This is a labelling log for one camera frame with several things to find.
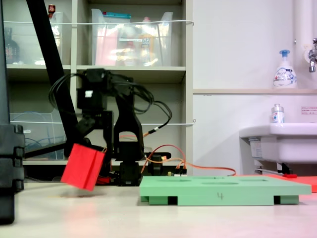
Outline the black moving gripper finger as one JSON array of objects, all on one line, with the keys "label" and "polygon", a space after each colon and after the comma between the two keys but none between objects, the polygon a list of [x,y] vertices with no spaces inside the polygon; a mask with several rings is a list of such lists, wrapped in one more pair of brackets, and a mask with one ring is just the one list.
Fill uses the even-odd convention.
[{"label": "black moving gripper finger", "polygon": [[95,129],[96,120],[94,118],[82,118],[75,126],[74,142],[79,144],[91,144],[86,137]]}]

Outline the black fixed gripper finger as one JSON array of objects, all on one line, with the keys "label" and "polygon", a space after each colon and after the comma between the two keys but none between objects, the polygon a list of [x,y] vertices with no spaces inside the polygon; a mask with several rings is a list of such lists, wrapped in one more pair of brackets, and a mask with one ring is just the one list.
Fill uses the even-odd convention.
[{"label": "black fixed gripper finger", "polygon": [[103,130],[103,137],[106,142],[106,151],[104,161],[111,161],[113,154],[113,129],[106,128]]}]

